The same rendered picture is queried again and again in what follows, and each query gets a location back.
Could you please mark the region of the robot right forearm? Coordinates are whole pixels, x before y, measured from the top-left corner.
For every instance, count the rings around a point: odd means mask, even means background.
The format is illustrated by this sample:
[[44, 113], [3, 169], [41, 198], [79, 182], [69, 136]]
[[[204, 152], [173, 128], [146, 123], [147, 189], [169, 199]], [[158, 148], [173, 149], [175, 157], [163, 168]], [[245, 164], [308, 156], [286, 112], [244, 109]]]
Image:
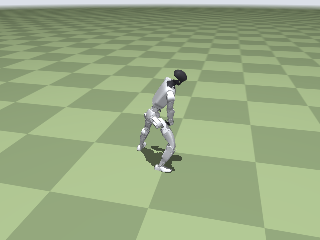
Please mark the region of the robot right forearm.
[[169, 114], [167, 114], [168, 117], [168, 123], [170, 123], [170, 126], [174, 125], [174, 114], [175, 111], [170, 111]]

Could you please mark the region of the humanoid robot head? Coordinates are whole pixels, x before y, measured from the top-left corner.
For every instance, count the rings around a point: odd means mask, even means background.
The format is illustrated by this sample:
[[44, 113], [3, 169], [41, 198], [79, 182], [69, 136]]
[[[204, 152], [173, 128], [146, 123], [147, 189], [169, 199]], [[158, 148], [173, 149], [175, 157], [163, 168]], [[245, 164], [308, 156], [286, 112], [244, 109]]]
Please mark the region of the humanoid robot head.
[[170, 88], [174, 88], [175, 89], [175, 87], [173, 87], [173, 86], [175, 86], [175, 85], [180, 86], [182, 84], [182, 82], [185, 82], [187, 80], [187, 75], [182, 70], [174, 71], [174, 76], [178, 80], [167, 81], [167, 86], [169, 86]]

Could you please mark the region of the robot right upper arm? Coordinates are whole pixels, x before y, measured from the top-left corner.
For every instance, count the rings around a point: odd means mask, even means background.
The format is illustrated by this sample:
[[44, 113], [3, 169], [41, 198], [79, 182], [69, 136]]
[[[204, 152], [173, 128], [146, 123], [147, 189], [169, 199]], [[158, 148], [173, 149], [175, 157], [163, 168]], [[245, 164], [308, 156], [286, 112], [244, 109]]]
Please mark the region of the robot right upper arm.
[[170, 111], [174, 111], [174, 102], [175, 102], [175, 95], [172, 91], [167, 92], [167, 96], [166, 96], [166, 100], [167, 100], [167, 113], [169, 114]]

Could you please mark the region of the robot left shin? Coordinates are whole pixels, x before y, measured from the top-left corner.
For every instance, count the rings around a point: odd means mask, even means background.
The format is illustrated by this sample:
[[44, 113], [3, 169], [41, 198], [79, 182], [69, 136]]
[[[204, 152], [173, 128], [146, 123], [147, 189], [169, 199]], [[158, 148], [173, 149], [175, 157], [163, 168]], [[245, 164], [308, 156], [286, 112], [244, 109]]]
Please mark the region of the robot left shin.
[[143, 128], [143, 130], [141, 131], [141, 135], [140, 135], [140, 145], [141, 145], [141, 146], [144, 145], [144, 142], [145, 142], [145, 140], [146, 140], [147, 137], [148, 137], [148, 135], [147, 135], [147, 136], [142, 135], [144, 129], [145, 129], [145, 128]]

